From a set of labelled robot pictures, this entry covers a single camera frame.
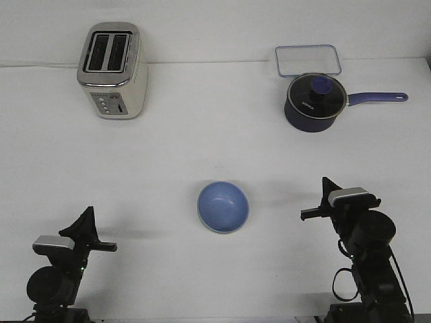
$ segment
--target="purple handle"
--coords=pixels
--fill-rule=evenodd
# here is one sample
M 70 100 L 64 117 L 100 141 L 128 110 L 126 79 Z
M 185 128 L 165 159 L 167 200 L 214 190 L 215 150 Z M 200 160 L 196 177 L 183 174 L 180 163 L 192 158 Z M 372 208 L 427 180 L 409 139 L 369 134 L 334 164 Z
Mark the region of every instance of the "purple handle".
M 406 93 L 364 92 L 349 94 L 349 106 L 368 101 L 404 102 L 409 99 Z

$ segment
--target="toaster slot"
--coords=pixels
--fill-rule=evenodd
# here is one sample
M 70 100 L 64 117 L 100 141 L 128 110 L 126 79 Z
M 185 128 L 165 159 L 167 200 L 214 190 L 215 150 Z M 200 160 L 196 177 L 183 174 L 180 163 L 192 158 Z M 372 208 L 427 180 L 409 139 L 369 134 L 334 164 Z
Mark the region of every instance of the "toaster slot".
M 126 32 L 95 32 L 85 72 L 122 73 L 131 35 Z
M 90 53 L 88 70 L 99 71 L 102 69 L 106 47 L 108 46 L 109 35 L 96 35 Z
M 110 51 L 108 70 L 122 71 L 125 63 L 128 35 L 115 35 Z

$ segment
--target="white tabletop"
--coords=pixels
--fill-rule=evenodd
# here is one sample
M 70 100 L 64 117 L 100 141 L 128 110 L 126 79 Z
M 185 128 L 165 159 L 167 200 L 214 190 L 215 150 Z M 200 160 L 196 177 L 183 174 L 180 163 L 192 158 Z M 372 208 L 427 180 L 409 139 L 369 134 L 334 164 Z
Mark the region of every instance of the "white tabletop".
M 391 246 L 417 312 L 431 280 L 431 74 L 425 59 L 348 60 L 349 93 L 406 92 L 403 103 L 346 108 L 322 133 L 283 113 L 288 80 L 273 63 L 150 65 L 144 110 L 98 118 L 75 69 L 0 69 L 0 318 L 32 311 L 32 251 L 93 205 L 102 241 L 76 306 L 93 318 L 225 318 L 324 314 L 335 271 L 349 266 L 316 207 L 321 178 L 381 198 L 397 226 Z M 214 180 L 239 186 L 250 215 L 220 235 L 199 222 Z M 340 292 L 354 284 L 341 277 Z

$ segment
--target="silver toaster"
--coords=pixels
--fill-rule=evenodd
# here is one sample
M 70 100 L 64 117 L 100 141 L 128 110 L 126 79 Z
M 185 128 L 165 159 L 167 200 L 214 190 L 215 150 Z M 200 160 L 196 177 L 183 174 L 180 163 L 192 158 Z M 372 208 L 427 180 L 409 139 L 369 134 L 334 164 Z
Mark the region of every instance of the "silver toaster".
M 139 30 L 127 22 L 102 22 L 90 29 L 77 80 L 98 116 L 130 119 L 143 107 L 147 64 Z

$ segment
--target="dark blue saucepan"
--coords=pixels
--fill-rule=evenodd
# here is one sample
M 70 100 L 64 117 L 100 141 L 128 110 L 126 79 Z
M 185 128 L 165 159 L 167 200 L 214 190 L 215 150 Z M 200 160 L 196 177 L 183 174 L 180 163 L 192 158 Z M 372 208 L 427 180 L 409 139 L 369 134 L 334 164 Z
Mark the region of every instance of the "dark blue saucepan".
M 333 77 L 322 73 L 305 73 L 289 85 L 284 113 L 296 128 L 308 133 L 328 129 L 345 106 L 362 102 L 403 102 L 406 93 L 364 92 L 347 95 Z

